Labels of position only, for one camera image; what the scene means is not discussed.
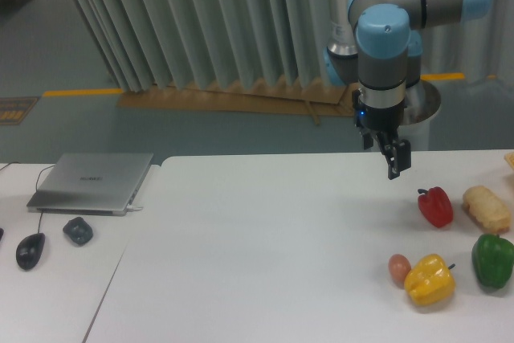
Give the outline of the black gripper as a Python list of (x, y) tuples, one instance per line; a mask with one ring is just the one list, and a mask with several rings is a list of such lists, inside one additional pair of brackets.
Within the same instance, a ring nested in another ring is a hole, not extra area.
[(361, 92), (352, 92), (353, 120), (360, 131), (363, 149), (373, 147), (373, 135), (369, 130), (377, 131), (375, 139), (381, 154), (388, 165), (388, 179), (398, 178), (402, 171), (411, 167), (411, 144), (400, 139), (396, 132), (402, 123), (404, 101), (388, 107), (374, 108), (361, 101)]

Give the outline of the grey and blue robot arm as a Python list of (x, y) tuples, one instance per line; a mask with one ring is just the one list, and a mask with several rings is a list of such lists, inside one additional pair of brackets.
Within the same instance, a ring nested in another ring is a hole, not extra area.
[(411, 166), (398, 136), (406, 112), (422, 106), (419, 31), (484, 17), (492, 0), (329, 0), (331, 38), (324, 51), (334, 84), (356, 83), (354, 124), (364, 149), (377, 146), (397, 178)]

